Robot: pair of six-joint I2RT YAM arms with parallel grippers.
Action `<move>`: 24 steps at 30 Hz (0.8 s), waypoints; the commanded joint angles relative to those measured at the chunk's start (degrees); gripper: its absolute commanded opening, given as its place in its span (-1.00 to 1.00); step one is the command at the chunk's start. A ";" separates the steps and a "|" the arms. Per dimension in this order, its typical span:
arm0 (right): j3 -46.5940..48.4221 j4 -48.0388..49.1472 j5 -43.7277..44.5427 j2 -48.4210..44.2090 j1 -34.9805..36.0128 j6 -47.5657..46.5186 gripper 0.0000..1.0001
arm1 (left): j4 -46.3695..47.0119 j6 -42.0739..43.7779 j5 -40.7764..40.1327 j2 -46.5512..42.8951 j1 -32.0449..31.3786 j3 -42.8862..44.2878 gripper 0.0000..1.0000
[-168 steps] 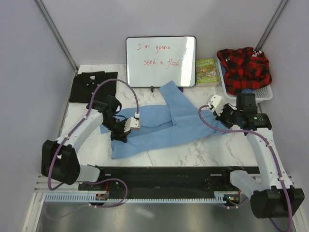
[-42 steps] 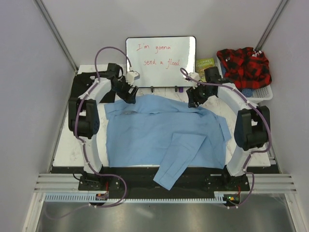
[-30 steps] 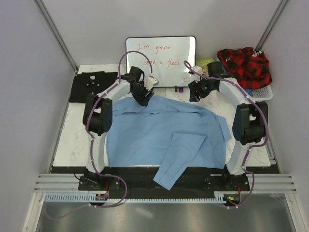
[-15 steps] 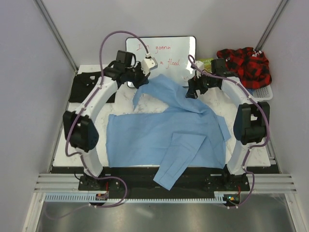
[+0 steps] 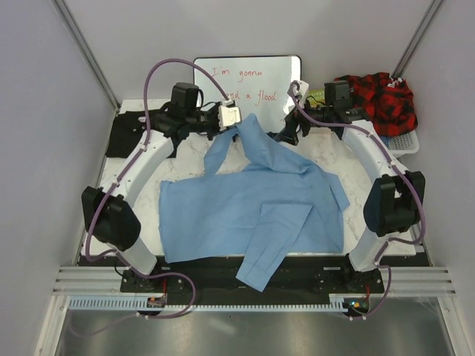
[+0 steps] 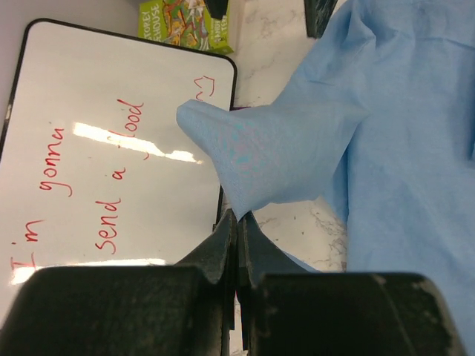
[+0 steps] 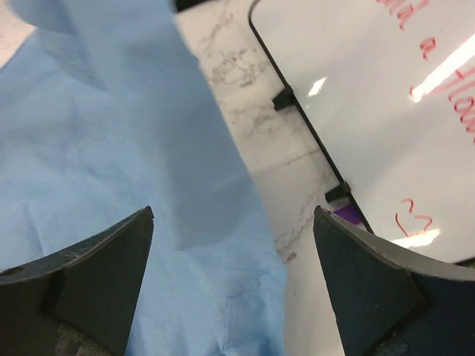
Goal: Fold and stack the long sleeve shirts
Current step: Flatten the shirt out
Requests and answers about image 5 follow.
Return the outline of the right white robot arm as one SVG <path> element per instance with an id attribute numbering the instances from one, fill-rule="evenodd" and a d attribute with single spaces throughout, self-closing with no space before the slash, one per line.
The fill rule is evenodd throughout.
<path id="1" fill-rule="evenodd" d="M 324 104 L 316 108 L 308 101 L 306 82 L 292 82 L 287 93 L 292 104 L 275 140 L 297 145 L 311 128 L 329 128 L 356 155 L 372 182 L 363 207 L 366 228 L 348 255 L 351 266 L 339 275 L 345 290 L 358 291 L 367 282 L 365 272 L 378 268 L 389 245 L 404 242 L 399 234 L 425 224 L 425 177 L 409 171 L 391 154 L 366 110 L 353 106 L 348 82 L 326 83 Z"/>

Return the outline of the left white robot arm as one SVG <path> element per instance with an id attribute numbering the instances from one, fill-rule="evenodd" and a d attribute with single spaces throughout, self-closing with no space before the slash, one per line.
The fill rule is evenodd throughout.
<path id="1" fill-rule="evenodd" d="M 85 256 L 93 262 L 91 240 L 109 246 L 137 273 L 137 283 L 156 291 L 163 274 L 155 269 L 157 258 L 140 237 L 141 223 L 133 211 L 145 184 L 158 166 L 174 158 L 179 144 L 191 133 L 213 139 L 242 120 L 233 98 L 224 97 L 204 110 L 197 106 L 198 86 L 178 82 L 171 99 L 156 113 L 145 111 L 146 129 L 123 166 L 99 188 L 87 187 L 81 196 L 85 228 Z"/>

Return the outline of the light blue long sleeve shirt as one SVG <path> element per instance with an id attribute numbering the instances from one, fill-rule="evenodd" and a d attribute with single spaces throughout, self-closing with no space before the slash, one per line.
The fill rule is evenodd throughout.
<path id="1" fill-rule="evenodd" d="M 169 263 L 240 255 L 264 268 L 289 253 L 341 253 L 349 200 L 339 178 L 271 139 L 255 115 L 219 135 L 200 177 L 160 185 Z"/>

